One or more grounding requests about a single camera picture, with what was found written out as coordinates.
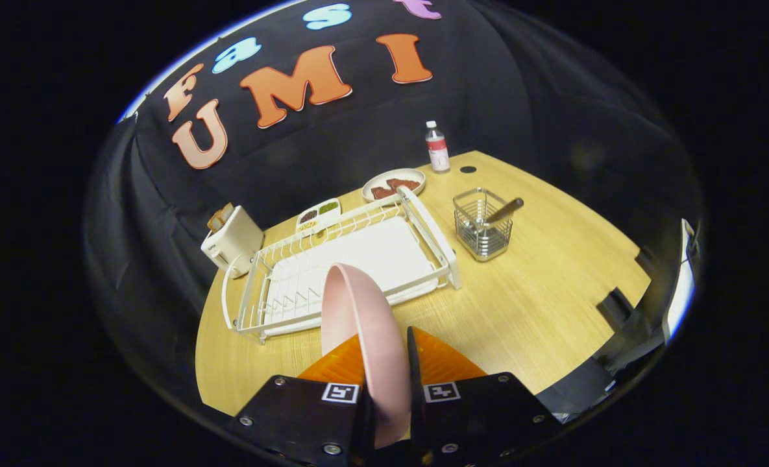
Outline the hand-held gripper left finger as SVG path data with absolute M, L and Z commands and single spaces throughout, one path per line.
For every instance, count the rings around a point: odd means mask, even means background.
M 230 419 L 227 432 L 297 466 L 366 464 L 375 420 L 358 335 L 298 377 L 271 376 Z

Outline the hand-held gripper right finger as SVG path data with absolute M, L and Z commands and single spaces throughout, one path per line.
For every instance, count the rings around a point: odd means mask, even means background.
M 418 328 L 407 331 L 410 435 L 420 466 L 497 466 L 530 454 L 561 423 L 511 372 L 429 383 Z

